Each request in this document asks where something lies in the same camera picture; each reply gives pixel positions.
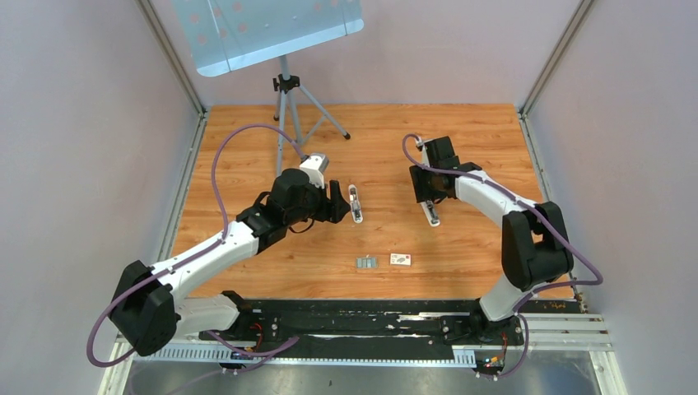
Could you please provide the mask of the white stapler body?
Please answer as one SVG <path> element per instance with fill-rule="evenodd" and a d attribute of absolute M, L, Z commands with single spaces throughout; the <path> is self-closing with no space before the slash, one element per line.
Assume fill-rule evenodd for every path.
<path fill-rule="evenodd" d="M 435 209 L 434 202 L 431 200 L 425 200 L 424 202 L 421 202 L 420 205 L 426 215 L 426 219 L 429 222 L 429 225 L 432 227 L 440 225 L 440 218 Z"/>

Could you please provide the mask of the grey staple strips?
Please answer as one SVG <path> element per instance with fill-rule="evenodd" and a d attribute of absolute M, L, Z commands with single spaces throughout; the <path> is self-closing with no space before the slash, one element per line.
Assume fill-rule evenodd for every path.
<path fill-rule="evenodd" d="M 357 269 L 371 269 L 377 267 L 378 261 L 376 257 L 363 257 L 356 260 Z"/>

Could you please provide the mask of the white staple box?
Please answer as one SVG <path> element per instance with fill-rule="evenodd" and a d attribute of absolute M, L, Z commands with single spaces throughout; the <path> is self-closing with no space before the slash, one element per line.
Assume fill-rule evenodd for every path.
<path fill-rule="evenodd" d="M 412 256 L 410 254 L 391 253 L 389 256 L 389 264 L 393 266 L 410 267 L 412 265 Z"/>

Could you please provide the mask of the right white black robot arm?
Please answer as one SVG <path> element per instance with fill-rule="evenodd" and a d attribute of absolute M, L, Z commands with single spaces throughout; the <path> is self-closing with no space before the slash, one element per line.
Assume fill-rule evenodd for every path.
<path fill-rule="evenodd" d="M 421 159 L 409 169 L 416 202 L 429 224 L 440 218 L 436 205 L 447 198 L 476 208 L 501 231 L 502 274 L 470 313 L 470 332 L 480 343 L 491 343 L 503 332 L 524 297 L 541 284 L 550 284 L 574 266 L 565 246 L 566 228 L 554 202 L 537 203 L 496 182 L 481 166 L 462 162 L 449 137 L 414 137 Z"/>

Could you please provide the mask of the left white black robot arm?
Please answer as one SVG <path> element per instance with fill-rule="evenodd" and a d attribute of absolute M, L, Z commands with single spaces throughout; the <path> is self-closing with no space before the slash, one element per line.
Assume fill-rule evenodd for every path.
<path fill-rule="evenodd" d="M 252 318 L 227 295 L 193 298 L 191 292 L 235 263 L 259 255 L 306 222 L 337 224 L 350 212 L 340 184 L 311 182 L 303 170 L 286 169 L 223 230 L 173 257 L 147 266 L 139 260 L 122 271 L 110 322 L 139 356 L 149 356 L 178 335 L 222 330 L 246 338 Z"/>

